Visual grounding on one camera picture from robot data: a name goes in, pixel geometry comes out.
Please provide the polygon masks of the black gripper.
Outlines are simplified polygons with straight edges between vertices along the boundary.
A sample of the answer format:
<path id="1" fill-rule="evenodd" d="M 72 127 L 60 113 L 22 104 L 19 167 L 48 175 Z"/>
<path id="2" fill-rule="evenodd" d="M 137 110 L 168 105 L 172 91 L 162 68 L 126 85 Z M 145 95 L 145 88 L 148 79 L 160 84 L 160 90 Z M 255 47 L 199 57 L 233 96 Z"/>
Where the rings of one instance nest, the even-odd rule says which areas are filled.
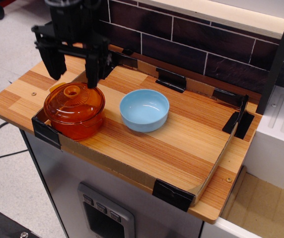
<path id="1" fill-rule="evenodd" d="M 109 39 L 96 32 L 100 0 L 46 0 L 51 22 L 34 26 L 36 48 L 54 80 L 66 72 L 65 54 L 80 57 L 72 45 L 89 46 L 85 58 L 87 87 L 95 88 L 100 79 L 110 74 Z"/>

